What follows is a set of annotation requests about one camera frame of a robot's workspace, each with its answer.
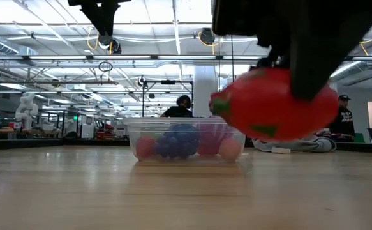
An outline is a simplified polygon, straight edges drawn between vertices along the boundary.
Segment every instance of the desk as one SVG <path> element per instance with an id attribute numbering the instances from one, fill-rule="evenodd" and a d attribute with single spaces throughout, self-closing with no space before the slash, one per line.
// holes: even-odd
<path id="1" fill-rule="evenodd" d="M 0 129 L 0 134 L 8 134 L 8 139 L 9 140 L 14 140 L 16 139 L 16 134 L 44 134 L 44 135 L 53 135 L 56 136 L 58 135 L 59 131 L 58 130 L 14 130 L 14 129 Z"/>
<path id="2" fill-rule="evenodd" d="M 0 151 L 0 229 L 372 229 L 372 153 L 138 162 L 127 147 Z"/>

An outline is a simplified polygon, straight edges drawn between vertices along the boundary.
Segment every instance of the transparent plastic bin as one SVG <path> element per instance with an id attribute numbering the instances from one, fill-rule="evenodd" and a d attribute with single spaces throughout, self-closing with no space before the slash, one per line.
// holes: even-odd
<path id="1" fill-rule="evenodd" d="M 222 118 L 124 118 L 130 148 L 139 160 L 240 157 L 245 135 Z"/>

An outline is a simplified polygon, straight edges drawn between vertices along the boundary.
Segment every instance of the blue ball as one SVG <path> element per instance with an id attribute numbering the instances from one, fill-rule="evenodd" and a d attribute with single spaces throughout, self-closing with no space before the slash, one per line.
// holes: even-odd
<path id="1" fill-rule="evenodd" d="M 154 150 L 163 158 L 186 159 L 197 152 L 200 138 L 197 131 L 190 124 L 172 125 L 157 139 Z"/>

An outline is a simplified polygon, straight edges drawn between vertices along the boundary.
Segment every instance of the black robotic arm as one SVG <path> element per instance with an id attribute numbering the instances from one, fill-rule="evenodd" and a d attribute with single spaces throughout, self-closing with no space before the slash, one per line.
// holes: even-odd
<path id="1" fill-rule="evenodd" d="M 68 0 L 70 6 L 81 6 L 82 13 L 92 22 L 99 32 L 99 43 L 108 49 L 112 44 L 112 53 L 121 54 L 119 42 L 112 38 L 114 34 L 114 19 L 119 3 L 131 0 Z"/>
<path id="2" fill-rule="evenodd" d="M 372 1 L 216 0 L 217 35 L 257 36 L 262 66 L 289 68 L 296 99 L 312 100 L 372 26 Z"/>

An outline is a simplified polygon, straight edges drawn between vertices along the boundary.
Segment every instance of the black t-shirt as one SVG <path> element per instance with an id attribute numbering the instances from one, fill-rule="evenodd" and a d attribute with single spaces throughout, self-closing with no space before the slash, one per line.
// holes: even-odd
<path id="1" fill-rule="evenodd" d="M 180 106 L 170 107 L 164 113 L 164 115 L 168 118 L 192 118 L 193 117 L 193 113 L 190 110 L 184 107 L 180 107 Z"/>
<path id="2" fill-rule="evenodd" d="M 329 130 L 332 134 L 348 134 L 354 136 L 352 112 L 344 107 L 339 107 L 338 115 L 329 125 Z"/>

